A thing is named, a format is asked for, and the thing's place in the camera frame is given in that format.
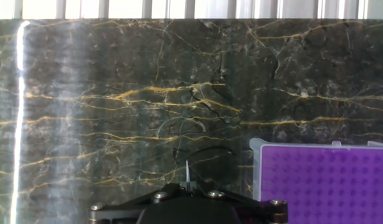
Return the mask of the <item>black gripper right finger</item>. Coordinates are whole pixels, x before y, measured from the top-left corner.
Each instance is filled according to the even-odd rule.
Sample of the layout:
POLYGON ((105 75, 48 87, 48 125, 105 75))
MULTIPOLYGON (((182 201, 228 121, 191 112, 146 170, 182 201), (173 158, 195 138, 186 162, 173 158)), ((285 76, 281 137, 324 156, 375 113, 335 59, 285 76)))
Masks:
POLYGON ((274 199, 258 201, 243 195, 220 189, 212 182, 200 182, 193 189, 193 196, 211 202, 203 211, 223 218, 224 223, 287 223, 288 203, 274 199))

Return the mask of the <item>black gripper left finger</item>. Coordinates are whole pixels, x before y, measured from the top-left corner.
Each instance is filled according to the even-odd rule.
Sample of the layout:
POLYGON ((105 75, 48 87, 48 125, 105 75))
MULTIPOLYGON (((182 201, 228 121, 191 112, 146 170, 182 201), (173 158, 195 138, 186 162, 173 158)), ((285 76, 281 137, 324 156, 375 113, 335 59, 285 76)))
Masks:
POLYGON ((150 205, 186 196, 187 191, 180 184, 166 184, 163 188, 142 195, 120 205, 93 204, 89 209, 89 224, 136 224, 142 211, 150 205))

